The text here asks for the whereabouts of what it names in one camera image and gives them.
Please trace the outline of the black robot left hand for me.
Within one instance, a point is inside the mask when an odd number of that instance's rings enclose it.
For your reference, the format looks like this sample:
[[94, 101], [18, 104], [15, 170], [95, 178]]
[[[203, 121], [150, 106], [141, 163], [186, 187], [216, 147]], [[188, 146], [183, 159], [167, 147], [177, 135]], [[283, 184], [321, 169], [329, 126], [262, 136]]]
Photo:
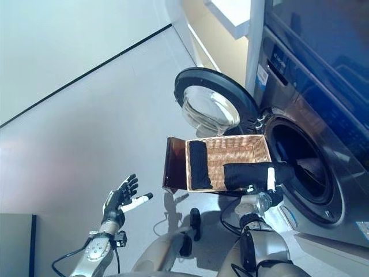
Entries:
[[129, 212], [153, 198], [151, 192], [136, 197], [138, 178], [135, 174], [128, 176], [115, 190], [109, 192], [103, 205], [103, 215], [109, 212]]

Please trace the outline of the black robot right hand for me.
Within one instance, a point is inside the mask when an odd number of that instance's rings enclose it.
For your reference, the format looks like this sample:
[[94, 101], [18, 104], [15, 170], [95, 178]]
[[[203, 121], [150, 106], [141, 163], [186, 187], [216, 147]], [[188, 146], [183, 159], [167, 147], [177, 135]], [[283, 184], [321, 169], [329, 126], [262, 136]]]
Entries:
[[251, 167], [248, 177], [248, 194], [264, 197], [270, 207], [278, 206], [283, 201], [283, 192], [278, 188], [274, 167]]

